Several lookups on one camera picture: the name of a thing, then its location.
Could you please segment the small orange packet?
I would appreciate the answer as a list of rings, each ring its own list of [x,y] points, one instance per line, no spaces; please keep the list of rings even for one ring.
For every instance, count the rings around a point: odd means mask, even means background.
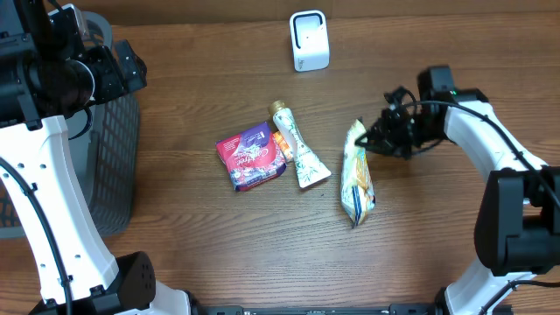
[[[283,137],[280,131],[277,131],[273,134],[276,143],[278,144],[280,150],[284,155],[284,159],[287,163],[293,161],[293,150],[291,149],[290,145],[287,143],[285,138]]]

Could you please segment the white bottle gold cap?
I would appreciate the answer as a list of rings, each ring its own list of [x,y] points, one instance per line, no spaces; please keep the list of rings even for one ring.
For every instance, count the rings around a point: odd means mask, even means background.
[[[331,171],[305,143],[294,115],[285,103],[274,101],[269,106],[269,114],[293,152],[299,187],[305,189],[330,177]]]

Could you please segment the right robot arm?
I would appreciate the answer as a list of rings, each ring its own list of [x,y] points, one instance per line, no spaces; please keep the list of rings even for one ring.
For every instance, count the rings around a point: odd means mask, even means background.
[[[521,286],[559,264],[559,170],[528,151],[500,122],[477,88],[456,87],[448,66],[416,79],[418,94],[399,87],[388,107],[354,144],[378,155],[410,159],[449,141],[486,183],[473,239],[476,258],[430,304],[392,304],[391,314],[510,314],[501,305]]]

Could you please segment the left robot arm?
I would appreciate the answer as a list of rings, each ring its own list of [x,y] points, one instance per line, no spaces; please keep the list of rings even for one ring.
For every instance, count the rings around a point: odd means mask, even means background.
[[[159,282],[144,252],[113,256],[75,174],[67,119],[144,88],[130,44],[86,47],[71,4],[1,4],[1,180],[38,268],[37,314],[192,315],[189,295]]]

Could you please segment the yellow wipes package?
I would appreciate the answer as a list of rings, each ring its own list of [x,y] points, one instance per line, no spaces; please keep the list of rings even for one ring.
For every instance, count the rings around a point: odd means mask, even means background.
[[[366,132],[361,119],[356,119],[346,133],[343,150],[340,199],[354,228],[365,221],[376,203],[366,150],[355,143]]]

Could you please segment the purple red pad package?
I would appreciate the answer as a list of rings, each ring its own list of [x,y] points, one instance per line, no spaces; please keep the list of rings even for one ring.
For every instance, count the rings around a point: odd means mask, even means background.
[[[277,178],[287,167],[284,154],[266,122],[218,141],[215,146],[237,192]]]

